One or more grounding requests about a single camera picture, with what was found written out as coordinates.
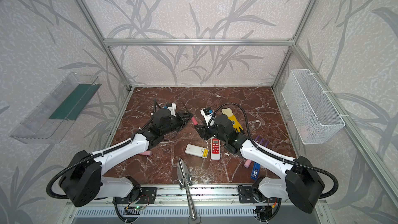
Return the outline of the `red handled screwdriver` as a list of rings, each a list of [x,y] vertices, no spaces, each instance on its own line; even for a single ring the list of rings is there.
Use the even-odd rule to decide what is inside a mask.
[[[198,124],[199,124],[199,123],[197,122],[197,120],[196,120],[194,114],[192,114],[191,121],[192,121],[193,125],[198,125]]]

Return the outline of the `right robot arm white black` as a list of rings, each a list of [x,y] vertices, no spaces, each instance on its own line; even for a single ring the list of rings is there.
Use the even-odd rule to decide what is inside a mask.
[[[279,177],[276,180],[264,177],[254,183],[259,201],[263,198],[289,199],[297,208],[310,214],[319,199],[337,192],[337,178],[328,171],[313,167],[307,158],[284,156],[257,144],[249,134],[237,132],[226,115],[216,116],[205,109],[201,114],[205,124],[195,126],[201,138],[216,138],[224,143],[228,152],[256,162]]]

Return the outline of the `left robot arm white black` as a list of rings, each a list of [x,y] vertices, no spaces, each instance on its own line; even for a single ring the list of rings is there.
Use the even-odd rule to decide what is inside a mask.
[[[141,193],[141,186],[135,179],[130,176],[106,177],[105,174],[125,160],[154,148],[166,135],[181,131],[192,117],[190,112],[177,112],[173,106],[161,108],[129,139],[92,153],[78,152],[68,167],[50,180],[47,195],[54,199],[69,199],[75,207],[105,198],[134,201]]]

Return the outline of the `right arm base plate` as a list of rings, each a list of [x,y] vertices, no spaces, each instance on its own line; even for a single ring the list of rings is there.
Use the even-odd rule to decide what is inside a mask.
[[[266,198],[257,188],[253,189],[251,186],[238,185],[238,198],[240,203],[253,204],[278,204],[278,198]]]

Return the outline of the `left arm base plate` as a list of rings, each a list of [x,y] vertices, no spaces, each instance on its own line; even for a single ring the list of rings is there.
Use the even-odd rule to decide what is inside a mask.
[[[134,189],[131,194],[133,204],[154,204],[157,194],[157,187],[142,187]]]

